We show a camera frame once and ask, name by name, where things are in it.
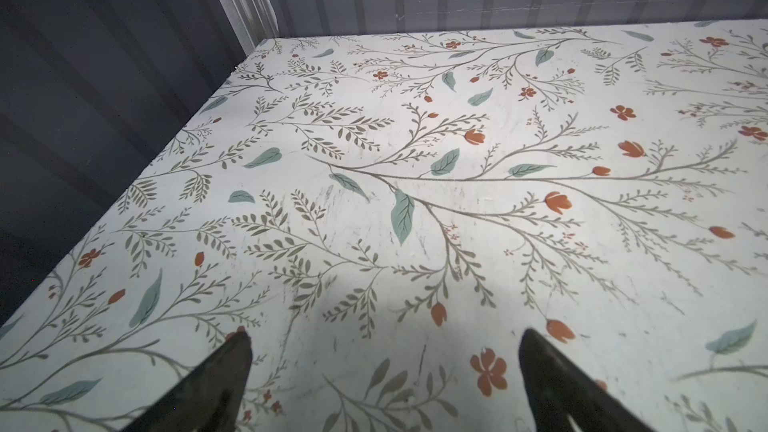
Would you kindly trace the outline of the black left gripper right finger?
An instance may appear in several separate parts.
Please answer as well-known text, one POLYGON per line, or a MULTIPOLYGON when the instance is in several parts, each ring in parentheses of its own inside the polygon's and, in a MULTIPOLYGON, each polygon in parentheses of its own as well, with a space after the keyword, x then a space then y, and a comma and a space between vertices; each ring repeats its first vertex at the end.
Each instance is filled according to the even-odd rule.
POLYGON ((538 431, 652 431, 535 329, 524 331, 518 359, 538 431))

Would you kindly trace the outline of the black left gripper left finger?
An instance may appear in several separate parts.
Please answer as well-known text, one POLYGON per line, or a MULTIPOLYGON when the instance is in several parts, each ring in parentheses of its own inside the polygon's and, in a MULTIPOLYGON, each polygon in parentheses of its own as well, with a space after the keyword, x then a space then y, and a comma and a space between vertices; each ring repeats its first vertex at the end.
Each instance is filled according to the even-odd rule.
POLYGON ((234 333, 125 429, 233 431, 252 360, 250 337, 234 333))

